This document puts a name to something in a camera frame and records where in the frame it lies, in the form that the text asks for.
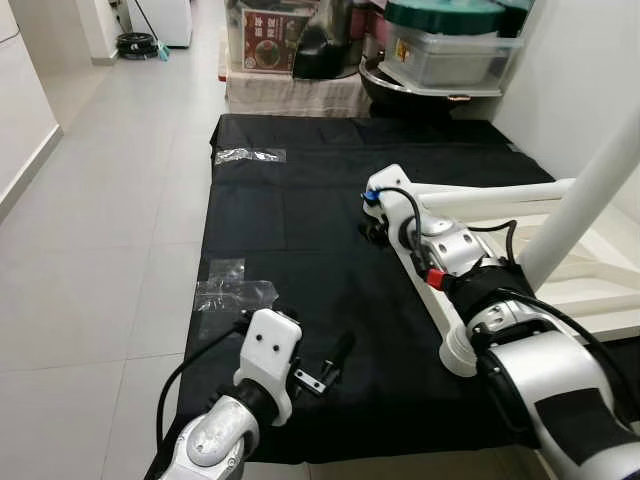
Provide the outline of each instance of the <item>plastic container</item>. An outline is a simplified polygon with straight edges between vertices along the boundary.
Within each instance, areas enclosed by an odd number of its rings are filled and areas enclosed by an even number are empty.
[[[440,35],[389,24],[384,71],[405,86],[477,85],[497,89],[522,41],[482,35]]]

